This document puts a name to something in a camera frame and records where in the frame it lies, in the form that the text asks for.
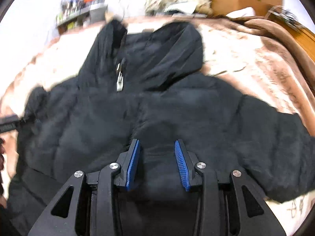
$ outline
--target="metal screw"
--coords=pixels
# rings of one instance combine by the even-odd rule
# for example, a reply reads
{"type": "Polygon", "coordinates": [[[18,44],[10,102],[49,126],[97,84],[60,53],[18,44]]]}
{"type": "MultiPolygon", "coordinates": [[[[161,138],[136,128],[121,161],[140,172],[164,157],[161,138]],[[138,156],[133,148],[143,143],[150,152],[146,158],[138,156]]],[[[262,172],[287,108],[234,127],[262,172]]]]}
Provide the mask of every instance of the metal screw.
{"type": "Polygon", "coordinates": [[[198,162],[197,163],[197,167],[200,168],[200,169],[204,169],[206,167],[206,164],[203,163],[203,162],[198,162]]]}
{"type": "Polygon", "coordinates": [[[117,162],[113,162],[109,165],[109,167],[114,170],[119,167],[119,164],[117,162]]]}
{"type": "Polygon", "coordinates": [[[236,176],[236,177],[241,176],[241,174],[242,174],[242,173],[241,173],[239,170],[234,170],[234,171],[233,171],[233,175],[236,176]]]}
{"type": "Polygon", "coordinates": [[[81,177],[83,175],[83,172],[81,170],[78,170],[74,173],[75,177],[81,177]]]}

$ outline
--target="triangular cutout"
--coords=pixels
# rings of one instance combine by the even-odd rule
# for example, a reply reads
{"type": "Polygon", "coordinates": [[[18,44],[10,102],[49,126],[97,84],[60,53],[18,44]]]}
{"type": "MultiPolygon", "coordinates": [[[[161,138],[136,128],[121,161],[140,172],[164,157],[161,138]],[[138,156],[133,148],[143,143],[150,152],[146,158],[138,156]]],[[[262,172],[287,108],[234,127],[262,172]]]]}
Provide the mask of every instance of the triangular cutout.
{"type": "Polygon", "coordinates": [[[242,191],[248,217],[252,218],[255,216],[263,215],[264,210],[261,208],[255,197],[250,193],[245,185],[242,186],[242,191]]]}
{"type": "Polygon", "coordinates": [[[58,200],[51,210],[53,216],[67,218],[69,214],[70,203],[73,195],[74,187],[70,186],[58,200]]]}

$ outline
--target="silver zipper pull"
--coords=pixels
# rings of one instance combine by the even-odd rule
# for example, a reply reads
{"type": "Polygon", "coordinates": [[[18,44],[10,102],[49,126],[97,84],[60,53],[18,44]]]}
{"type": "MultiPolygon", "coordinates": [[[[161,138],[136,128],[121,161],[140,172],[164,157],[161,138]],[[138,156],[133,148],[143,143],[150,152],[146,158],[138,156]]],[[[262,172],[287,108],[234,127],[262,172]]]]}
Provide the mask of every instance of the silver zipper pull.
{"type": "Polygon", "coordinates": [[[119,72],[118,79],[117,79],[117,91],[122,91],[123,88],[123,76],[122,72],[119,72]]]}

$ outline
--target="blue gripper pad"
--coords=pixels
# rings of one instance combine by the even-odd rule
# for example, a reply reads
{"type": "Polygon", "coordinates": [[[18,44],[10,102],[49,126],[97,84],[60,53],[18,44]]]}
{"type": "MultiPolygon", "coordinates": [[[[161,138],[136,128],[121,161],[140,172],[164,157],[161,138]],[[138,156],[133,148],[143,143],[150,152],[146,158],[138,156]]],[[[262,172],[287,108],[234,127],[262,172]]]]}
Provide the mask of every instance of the blue gripper pad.
{"type": "Polygon", "coordinates": [[[182,184],[186,192],[188,192],[190,190],[189,171],[188,171],[187,163],[183,155],[183,150],[178,140],[176,140],[174,148],[175,148],[175,157],[177,161],[179,174],[181,176],[182,184]]]}
{"type": "Polygon", "coordinates": [[[134,182],[134,177],[137,171],[139,156],[140,156],[140,142],[139,140],[136,140],[136,144],[133,148],[132,156],[131,156],[129,166],[127,169],[127,180],[126,180],[127,191],[130,191],[132,189],[132,184],[134,182]]]}

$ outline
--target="jacket sleeve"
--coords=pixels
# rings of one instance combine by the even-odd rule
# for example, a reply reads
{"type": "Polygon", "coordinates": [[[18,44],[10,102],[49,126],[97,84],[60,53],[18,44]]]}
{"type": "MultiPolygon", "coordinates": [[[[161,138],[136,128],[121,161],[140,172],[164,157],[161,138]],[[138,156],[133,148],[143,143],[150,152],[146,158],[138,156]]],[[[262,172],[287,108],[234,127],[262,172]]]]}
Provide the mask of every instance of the jacket sleeve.
{"type": "Polygon", "coordinates": [[[315,138],[298,114],[278,112],[242,95],[235,123],[238,161],[268,197],[284,202],[315,189],[315,138]]]}

